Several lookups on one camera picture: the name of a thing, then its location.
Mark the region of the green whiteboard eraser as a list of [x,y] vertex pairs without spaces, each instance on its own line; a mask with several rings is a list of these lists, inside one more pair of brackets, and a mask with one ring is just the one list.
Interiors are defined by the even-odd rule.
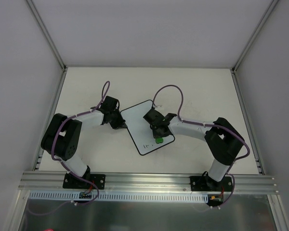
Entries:
[[164,142],[163,138],[155,138],[156,144],[161,144]]

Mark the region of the small black-framed whiteboard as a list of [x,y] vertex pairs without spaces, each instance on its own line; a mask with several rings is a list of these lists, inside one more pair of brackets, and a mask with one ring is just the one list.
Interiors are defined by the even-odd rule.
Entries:
[[143,119],[143,116],[152,108],[152,105],[152,100],[146,100],[120,112],[126,121],[129,135],[141,156],[145,156],[175,141],[175,137],[170,135],[163,138],[163,143],[156,144],[150,125]]

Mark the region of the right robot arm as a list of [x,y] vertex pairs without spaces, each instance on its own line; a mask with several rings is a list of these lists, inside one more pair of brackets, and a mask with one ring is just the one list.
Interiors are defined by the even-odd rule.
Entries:
[[246,145],[244,138],[222,117],[211,123],[187,121],[173,113],[163,116],[152,108],[143,116],[143,119],[149,124],[154,139],[169,135],[184,135],[202,140],[207,144],[214,160],[200,183],[203,188],[211,191],[222,189],[223,178],[236,161],[242,147]]

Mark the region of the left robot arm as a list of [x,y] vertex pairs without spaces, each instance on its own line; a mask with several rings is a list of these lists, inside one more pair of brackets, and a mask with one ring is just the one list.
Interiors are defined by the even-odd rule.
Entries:
[[119,100],[110,96],[97,107],[78,115],[66,116],[57,113],[53,116],[41,141],[41,148],[49,153],[74,177],[74,183],[86,188],[91,182],[91,170],[76,154],[80,133],[86,128],[109,124],[112,129],[127,128],[119,111]]

